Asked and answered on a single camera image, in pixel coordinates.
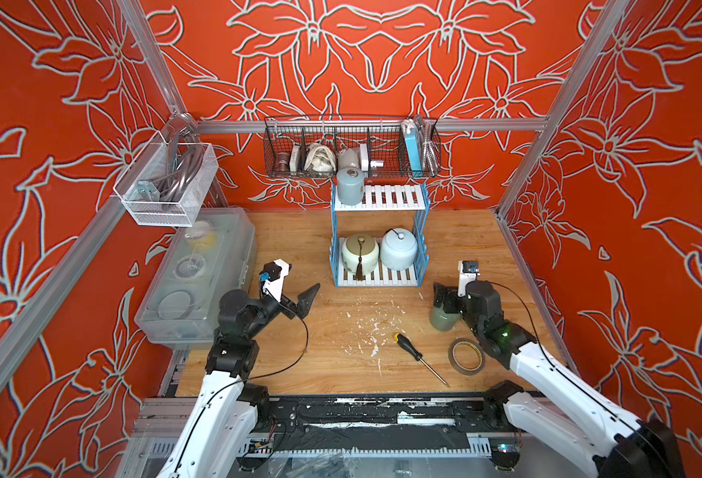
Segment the green tea canister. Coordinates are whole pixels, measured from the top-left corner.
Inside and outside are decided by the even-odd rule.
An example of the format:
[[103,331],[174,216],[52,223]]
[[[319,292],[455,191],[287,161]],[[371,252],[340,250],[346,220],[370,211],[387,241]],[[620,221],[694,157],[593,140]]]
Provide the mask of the green tea canister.
[[434,329],[440,332],[451,331],[460,319],[460,308],[456,301],[434,301],[430,312],[430,324]]

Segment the blue tea canister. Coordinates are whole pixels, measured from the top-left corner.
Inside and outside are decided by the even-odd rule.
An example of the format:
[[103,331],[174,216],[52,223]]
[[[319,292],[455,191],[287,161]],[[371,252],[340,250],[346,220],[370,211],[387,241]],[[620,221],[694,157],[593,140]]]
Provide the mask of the blue tea canister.
[[343,205],[356,206],[364,198],[365,177],[358,167],[341,168],[337,174],[337,196]]

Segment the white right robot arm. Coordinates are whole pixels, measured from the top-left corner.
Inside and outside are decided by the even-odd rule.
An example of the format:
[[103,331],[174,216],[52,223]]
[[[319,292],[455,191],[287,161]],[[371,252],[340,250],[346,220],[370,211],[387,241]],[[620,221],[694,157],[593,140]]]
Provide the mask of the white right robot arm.
[[641,419],[584,382],[537,337],[504,316],[495,284],[434,284],[434,308],[458,314],[480,350],[544,394],[548,408],[513,382],[494,389],[507,422],[589,477],[682,477],[677,439],[659,419]]

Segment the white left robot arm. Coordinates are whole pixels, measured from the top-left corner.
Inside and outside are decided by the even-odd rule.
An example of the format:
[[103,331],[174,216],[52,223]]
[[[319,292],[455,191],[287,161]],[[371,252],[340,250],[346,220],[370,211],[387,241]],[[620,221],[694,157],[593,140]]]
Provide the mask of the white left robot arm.
[[201,391],[160,477],[229,474],[247,436],[268,410],[267,388],[250,382],[259,352],[255,336],[280,315],[304,322],[320,288],[313,285],[296,302],[265,291],[255,299],[241,289],[221,297],[219,327],[207,355]]

